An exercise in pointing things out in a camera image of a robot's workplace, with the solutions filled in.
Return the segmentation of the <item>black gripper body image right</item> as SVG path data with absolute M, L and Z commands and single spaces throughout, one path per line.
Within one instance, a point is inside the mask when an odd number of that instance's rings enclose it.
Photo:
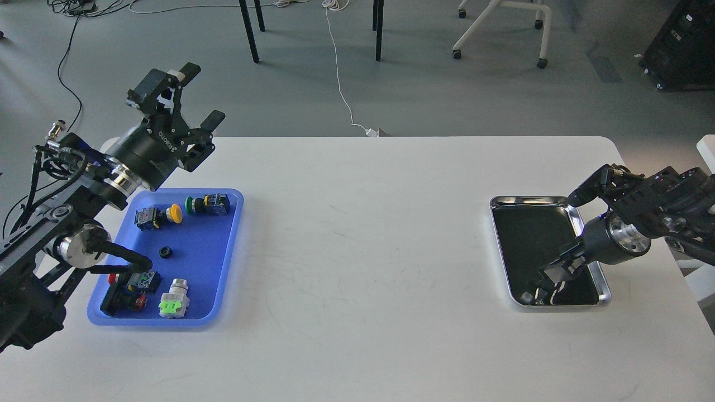
M 576 257 L 585 263 L 617 265 L 645 255 L 652 240 L 617 214 L 595 217 L 583 227 Z

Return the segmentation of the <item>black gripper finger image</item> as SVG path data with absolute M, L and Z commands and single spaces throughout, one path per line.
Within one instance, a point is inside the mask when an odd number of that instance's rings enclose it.
M 178 71 L 151 69 L 135 89 L 128 90 L 127 105 L 143 114 L 138 126 L 148 125 L 159 117 L 168 118 L 168 126 L 185 125 L 181 115 L 182 89 L 201 71 L 200 66 L 186 63 Z
M 195 129 L 190 129 L 187 135 L 179 139 L 182 150 L 179 157 L 179 167 L 185 171 L 194 171 L 215 150 L 213 144 L 214 130 L 225 119 L 225 113 L 213 110 Z
M 526 290 L 522 292 L 524 305 L 566 305 L 562 292 L 566 281 L 551 283 L 549 281 L 528 281 Z
M 540 279 L 538 285 L 556 285 L 579 277 L 587 267 L 587 262 L 583 257 L 584 250 L 582 243 L 572 243 L 565 246 L 554 261 L 549 262 L 545 267 L 539 268 Z

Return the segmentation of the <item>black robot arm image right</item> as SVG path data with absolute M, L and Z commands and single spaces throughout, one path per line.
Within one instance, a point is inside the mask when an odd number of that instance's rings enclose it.
M 651 241 L 713 265 L 713 175 L 695 167 L 678 173 L 666 167 L 645 176 L 622 165 L 603 165 L 567 201 L 577 208 L 601 199 L 607 211 L 591 219 L 559 257 L 538 268 L 538 280 L 521 295 L 529 305 L 547 305 L 592 262 L 617 265 L 645 255 Z

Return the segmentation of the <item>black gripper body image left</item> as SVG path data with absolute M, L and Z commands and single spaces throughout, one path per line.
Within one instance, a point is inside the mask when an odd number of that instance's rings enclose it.
M 145 118 L 140 125 L 123 135 L 107 155 L 138 176 L 146 189 L 157 190 L 176 168 L 196 169 L 196 153 L 187 150 L 189 134 L 181 116 L 161 114 Z

